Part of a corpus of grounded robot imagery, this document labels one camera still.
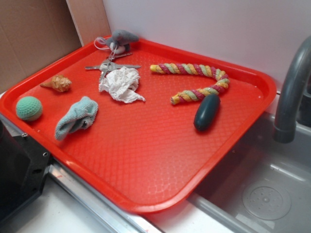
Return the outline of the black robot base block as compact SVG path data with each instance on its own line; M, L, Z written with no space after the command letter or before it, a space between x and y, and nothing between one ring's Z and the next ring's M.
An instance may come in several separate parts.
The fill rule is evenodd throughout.
M12 136L0 124L0 223L43 191L51 153L29 135Z

